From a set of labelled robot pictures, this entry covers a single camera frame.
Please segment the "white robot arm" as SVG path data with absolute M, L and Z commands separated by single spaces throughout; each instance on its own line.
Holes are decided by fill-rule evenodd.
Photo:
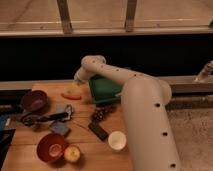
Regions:
M 133 171 L 181 171 L 180 157 L 165 106 L 170 85 L 156 77 L 106 63 L 101 55 L 82 58 L 74 80 L 101 75 L 122 85 L 121 107 Z

